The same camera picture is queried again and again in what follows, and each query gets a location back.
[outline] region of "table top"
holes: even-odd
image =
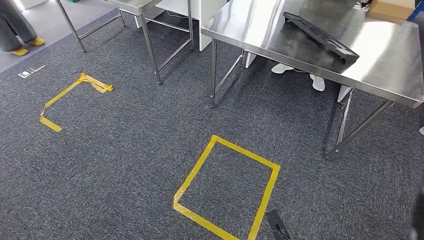
[[[424,102],[418,25],[356,10],[337,0],[231,0],[202,34],[411,108]],[[360,57],[345,65],[284,12],[327,32]]]
[[[104,0],[116,6],[117,8],[129,11],[135,14],[144,14],[147,10],[153,8],[162,0]]]

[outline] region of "yellow shoe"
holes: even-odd
[[[27,55],[28,50],[26,50],[25,48],[21,47],[21,48],[19,48],[18,50],[13,51],[12,53],[13,53],[14,55],[16,55],[16,56],[23,56],[23,55]]]
[[[30,44],[34,44],[36,46],[44,45],[44,40],[42,38],[37,37],[34,41],[30,42]]]

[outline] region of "stainless steel table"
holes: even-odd
[[[359,59],[344,65],[332,52],[318,46],[284,12],[306,19],[348,46]],[[231,0],[209,22],[202,34],[213,38],[211,101],[245,52],[263,56],[328,80],[377,95],[387,101],[343,139],[352,91],[346,105],[333,158],[394,103],[416,108],[424,102],[418,26],[412,22],[372,16],[336,0]],[[241,55],[216,85],[217,41],[242,48]]]
[[[77,31],[75,30],[74,25],[72,24],[71,20],[69,19],[69,16],[64,8],[64,6],[61,3],[61,0],[56,0],[56,3],[60,9],[60,11],[63,14],[63,17],[65,18],[72,34],[73,37],[75,38],[75,40],[79,43],[79,46],[81,47],[81,50],[85,53],[86,52],[86,48],[84,47],[83,43],[81,42],[82,39],[88,37],[89,35],[93,34],[94,32],[96,32],[97,30],[103,28],[104,26],[106,26],[107,24],[113,22],[116,19],[121,18],[122,21],[122,25],[125,27],[125,22],[124,22],[124,18],[123,18],[123,13],[127,13],[136,17],[140,17],[140,19],[142,19],[141,21],[141,27],[143,29],[143,33],[144,33],[144,38],[146,41],[146,45],[147,45],[147,49],[148,49],[148,53],[150,55],[150,60],[151,60],[151,65],[153,68],[153,72],[154,75],[156,77],[156,81],[157,84],[162,84],[162,80],[161,77],[159,75],[159,71],[165,67],[165,65],[167,63],[169,63],[169,61],[171,61],[171,59],[173,57],[175,57],[188,43],[190,43],[190,48],[193,49],[194,48],[194,37],[193,37],[193,19],[192,19],[192,0],[187,0],[187,11],[188,11],[188,28],[189,29],[185,29],[182,27],[178,27],[178,26],[174,26],[172,24],[166,23],[166,22],[162,22],[162,21],[158,21],[155,19],[151,19],[151,18],[147,18],[145,17],[145,13],[147,10],[153,8],[154,6],[156,6],[158,3],[162,2],[162,0],[104,0],[105,2],[109,2],[110,4],[116,6],[118,8],[118,15],[116,15],[115,17],[111,18],[110,20],[100,24],[99,26],[97,26],[96,28],[82,34],[81,36],[78,35]],[[156,58],[155,58],[155,53],[153,52],[152,49],[152,45],[150,43],[150,38],[149,38],[149,30],[147,28],[147,22],[146,21],[151,21],[160,25],[164,25],[173,29],[177,29],[183,32],[187,32],[189,33],[189,39],[187,39],[179,48],[177,48],[177,50],[175,50],[173,52],[173,54],[171,54],[171,56],[169,56],[161,65],[157,65],[156,63]]]

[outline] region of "gray floor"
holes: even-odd
[[[281,166],[267,210],[277,209],[292,235],[408,238],[424,173],[423,107],[395,105],[337,159],[326,160],[342,116],[338,84],[327,81],[317,92],[308,74],[273,74],[275,63],[259,57],[231,76],[211,109],[209,48],[184,49],[158,86],[143,33],[127,22],[87,38],[86,54],[67,36],[0,74],[0,239],[219,239],[172,209],[212,134]],[[159,61],[187,36],[148,25]],[[240,50],[218,47],[223,76]],[[19,78],[31,63],[46,67]],[[54,132],[38,122],[43,104],[81,71],[115,89],[74,88],[45,113],[63,127]],[[384,100],[357,91],[352,101],[347,131]],[[269,173],[217,145],[181,204],[246,239]],[[256,239],[274,239],[265,219]]]
[[[62,4],[76,29],[80,29],[114,9],[99,0],[80,0],[76,3],[62,0]],[[71,33],[55,0],[49,0],[28,9],[23,12],[23,15],[34,27],[38,36],[45,40],[45,45],[25,45],[24,47],[29,50],[25,56],[16,56],[0,51],[0,73]]]

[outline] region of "metal table leg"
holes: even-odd
[[[162,84],[161,76],[159,76],[159,70],[158,70],[158,65],[156,64],[155,53],[153,52],[152,45],[150,43],[149,30],[147,28],[146,19],[143,14],[141,14],[140,16],[141,16],[141,27],[143,28],[144,38],[146,41],[148,54],[150,55],[150,61],[153,67],[153,72],[154,72],[154,75],[156,76],[157,84],[161,85]]]
[[[74,27],[74,25],[72,25],[72,22],[69,19],[69,16],[68,16],[67,12],[65,11],[65,8],[64,8],[64,6],[61,3],[61,0],[56,0],[56,3],[59,6],[59,9],[60,9],[60,11],[62,12],[62,14],[64,16],[64,18],[66,20],[66,23],[69,26],[69,28],[70,28],[70,30],[71,30],[71,32],[73,34],[73,37],[79,43],[79,46],[81,47],[82,51],[84,53],[86,53],[86,48],[84,47],[83,43],[81,42],[81,39],[80,39],[80,37],[77,34],[77,31],[75,31],[75,27]]]
[[[120,17],[121,17],[121,13],[118,13],[118,15],[114,16],[113,18],[111,18],[111,19],[109,19],[109,20],[105,21],[104,23],[102,23],[102,24],[100,24],[99,26],[97,26],[97,27],[95,27],[95,28],[91,29],[90,31],[88,31],[88,32],[86,32],[86,33],[84,33],[84,34],[80,35],[80,36],[79,36],[79,39],[81,39],[81,40],[85,39],[86,37],[88,37],[88,36],[90,36],[91,34],[93,34],[93,33],[97,32],[99,29],[103,28],[104,26],[106,26],[106,25],[110,24],[111,22],[113,22],[113,21],[117,20],[117,19],[118,19],[118,18],[120,18]]]
[[[216,78],[217,78],[217,40],[212,38],[212,78],[211,78],[211,85],[212,85],[212,95],[210,96],[212,98],[212,107],[215,106],[215,95],[220,90],[220,88],[223,86],[224,82],[227,80],[227,78],[230,76],[231,72],[233,72],[234,68],[239,65],[243,65],[243,59],[245,58],[246,51],[242,48],[241,53],[238,56],[237,60],[235,60],[234,64],[231,66],[231,68],[228,70],[228,72],[225,74],[225,76],[221,79],[221,81],[218,83],[218,86],[216,86]]]
[[[215,107],[215,83],[217,80],[217,40],[215,38],[212,38],[212,70],[211,70],[211,77],[210,77],[210,100],[212,103],[212,107]]]
[[[122,26],[126,26],[125,25],[125,21],[124,21],[124,16],[123,16],[123,14],[122,14],[122,11],[118,8],[118,11],[119,11],[119,15],[120,15],[120,19],[121,19],[121,21],[122,21]]]
[[[187,6],[188,6],[188,29],[190,30],[190,48],[195,48],[195,39],[193,37],[193,18],[192,18],[192,0],[187,0]]]
[[[327,159],[334,158],[338,152],[343,150],[346,147],[346,145],[348,145],[356,136],[358,136],[365,129],[367,129],[381,114],[383,114],[387,109],[389,109],[394,104],[395,102],[390,100],[383,103],[377,110],[375,110],[375,112],[373,112],[365,121],[363,121],[355,130],[353,130],[344,140],[342,140],[339,144],[337,144],[335,148],[327,154],[326,158]]]
[[[349,91],[348,96],[345,97],[347,98],[347,102],[344,106],[343,118],[341,119],[340,130],[338,131],[337,144],[341,143],[343,140],[343,133],[345,132],[346,121],[348,120],[349,106],[351,105],[353,91],[354,88],[352,88]]]

